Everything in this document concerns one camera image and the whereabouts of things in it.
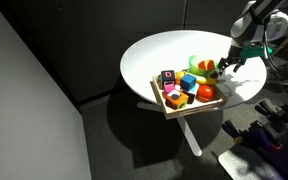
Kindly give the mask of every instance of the dark wall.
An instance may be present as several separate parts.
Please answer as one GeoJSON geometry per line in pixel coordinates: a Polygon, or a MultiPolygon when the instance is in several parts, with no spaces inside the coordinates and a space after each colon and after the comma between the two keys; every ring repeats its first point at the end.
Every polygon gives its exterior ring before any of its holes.
{"type": "Polygon", "coordinates": [[[0,0],[77,102],[120,86],[132,43],[169,30],[229,36],[247,0],[0,0]]]}

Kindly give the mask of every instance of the white round table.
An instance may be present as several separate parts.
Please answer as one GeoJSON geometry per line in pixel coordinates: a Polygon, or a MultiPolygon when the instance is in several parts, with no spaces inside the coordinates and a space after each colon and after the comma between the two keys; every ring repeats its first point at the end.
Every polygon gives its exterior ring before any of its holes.
{"type": "MultiPolygon", "coordinates": [[[[124,53],[120,69],[127,85],[139,96],[153,104],[158,104],[150,82],[154,75],[163,70],[179,71],[189,68],[189,57],[203,55],[217,62],[227,57],[231,39],[229,37],[204,32],[179,30],[158,33],[134,43],[124,53]]],[[[266,67],[261,58],[250,58],[236,73],[235,65],[219,77],[217,87],[227,97],[221,109],[239,105],[255,96],[266,81],[266,67]]],[[[150,109],[149,105],[139,107],[150,109]]],[[[200,150],[184,117],[177,118],[193,153],[200,156],[200,150]]]]}

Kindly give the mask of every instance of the wooden tray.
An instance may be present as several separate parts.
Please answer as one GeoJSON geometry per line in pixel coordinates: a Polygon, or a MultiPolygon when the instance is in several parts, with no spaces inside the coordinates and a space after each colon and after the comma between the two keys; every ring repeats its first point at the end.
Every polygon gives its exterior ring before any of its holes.
{"type": "Polygon", "coordinates": [[[227,100],[226,96],[218,89],[216,85],[211,85],[214,89],[214,96],[211,101],[200,102],[194,99],[194,102],[192,104],[187,104],[185,108],[174,110],[165,105],[165,98],[162,94],[163,90],[161,90],[160,88],[159,75],[153,76],[152,84],[156,101],[162,106],[166,119],[172,119],[190,114],[195,114],[202,111],[213,110],[214,108],[224,106],[227,100]]]}

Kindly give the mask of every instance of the orange block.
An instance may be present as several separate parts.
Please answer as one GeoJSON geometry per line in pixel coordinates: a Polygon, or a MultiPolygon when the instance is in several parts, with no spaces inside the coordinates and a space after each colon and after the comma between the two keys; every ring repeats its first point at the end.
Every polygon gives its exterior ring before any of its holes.
{"type": "Polygon", "coordinates": [[[198,68],[204,69],[204,70],[214,70],[214,62],[213,60],[203,60],[197,65],[198,68]]]}

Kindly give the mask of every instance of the table leg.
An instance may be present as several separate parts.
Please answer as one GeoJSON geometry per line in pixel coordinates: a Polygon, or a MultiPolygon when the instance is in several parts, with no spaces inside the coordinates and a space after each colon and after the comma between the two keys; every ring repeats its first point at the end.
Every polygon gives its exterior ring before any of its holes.
{"type": "MultiPolygon", "coordinates": [[[[158,112],[162,111],[160,106],[155,105],[155,104],[151,104],[151,103],[139,102],[139,103],[137,103],[137,107],[142,108],[142,109],[151,110],[151,111],[158,111],[158,112]]],[[[190,127],[188,126],[185,118],[184,117],[178,117],[176,119],[177,119],[177,122],[179,123],[179,125],[183,131],[183,134],[184,134],[193,154],[195,156],[201,156],[202,150],[201,150],[200,146],[198,145],[198,143],[197,143],[190,127]]]]}

